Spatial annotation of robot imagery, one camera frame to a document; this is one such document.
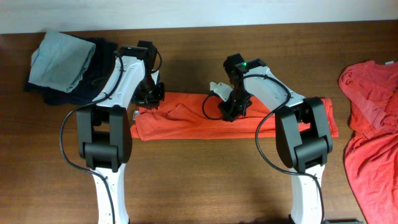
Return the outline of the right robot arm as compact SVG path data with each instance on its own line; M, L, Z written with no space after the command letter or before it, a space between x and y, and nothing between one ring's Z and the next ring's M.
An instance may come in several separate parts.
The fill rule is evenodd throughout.
M277 171L292 178L291 223L324 223L322 175L328 154L333 149L325 105L319 97L306 98L277 79L259 58L245 61L240 54L223 63L232 87L213 84L222 102L222 119L234 121L246 114L255 96L274 118L275 144L286 166Z

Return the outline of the red printed soccer t-shirt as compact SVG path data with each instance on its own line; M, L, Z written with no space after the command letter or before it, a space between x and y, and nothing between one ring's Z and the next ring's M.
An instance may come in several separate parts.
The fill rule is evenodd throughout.
M138 109L131 135L142 141L160 139L254 138L258 124L270 110L252 97L246 116L233 122L210 120L202 112L205 94L167 92L157 109Z

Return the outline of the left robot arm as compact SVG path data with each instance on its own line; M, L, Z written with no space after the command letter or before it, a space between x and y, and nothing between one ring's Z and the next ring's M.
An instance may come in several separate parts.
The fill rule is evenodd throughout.
M127 109L131 104L154 109L165 98L155 61L156 46L141 40L116 52L114 69L99 95L76 112L79 155L96 186L99 223L129 223L124 171L132 152Z

